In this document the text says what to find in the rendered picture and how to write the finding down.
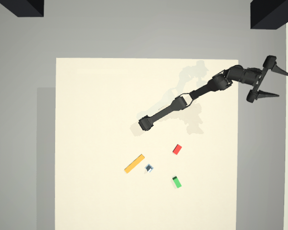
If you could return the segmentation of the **yellow bar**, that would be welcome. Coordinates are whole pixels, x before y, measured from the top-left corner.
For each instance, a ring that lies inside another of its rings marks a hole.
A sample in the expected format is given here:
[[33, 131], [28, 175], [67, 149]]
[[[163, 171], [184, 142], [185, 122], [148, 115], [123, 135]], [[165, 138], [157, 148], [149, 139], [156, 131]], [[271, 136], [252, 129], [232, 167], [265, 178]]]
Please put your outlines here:
[[141, 154], [138, 158], [136, 158], [129, 166], [127, 166], [124, 171], [129, 173], [134, 167], [136, 167], [145, 157]]

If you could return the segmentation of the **green rectangular block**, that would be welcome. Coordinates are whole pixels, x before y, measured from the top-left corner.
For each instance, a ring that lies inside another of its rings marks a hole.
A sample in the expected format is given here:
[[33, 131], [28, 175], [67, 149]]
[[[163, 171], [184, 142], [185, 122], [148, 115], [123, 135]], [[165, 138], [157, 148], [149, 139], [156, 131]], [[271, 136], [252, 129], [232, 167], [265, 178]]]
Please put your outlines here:
[[176, 176], [176, 177], [174, 177], [174, 178], [173, 178], [173, 180], [174, 180], [174, 182], [175, 182], [175, 184], [176, 184], [177, 188], [179, 188], [179, 187], [181, 187], [181, 186], [182, 186], [182, 185], [181, 185], [181, 183], [180, 183], [180, 181], [178, 180], [177, 176]]

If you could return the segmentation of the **red rectangular block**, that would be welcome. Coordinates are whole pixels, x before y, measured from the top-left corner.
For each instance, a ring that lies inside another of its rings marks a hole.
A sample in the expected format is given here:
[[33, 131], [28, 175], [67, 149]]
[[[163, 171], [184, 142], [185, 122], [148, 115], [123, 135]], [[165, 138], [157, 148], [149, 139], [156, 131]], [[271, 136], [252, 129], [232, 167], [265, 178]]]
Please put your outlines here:
[[175, 149], [173, 150], [173, 153], [175, 153], [176, 155], [179, 153], [180, 149], [182, 147], [180, 145], [177, 144], [177, 146], [175, 147]]

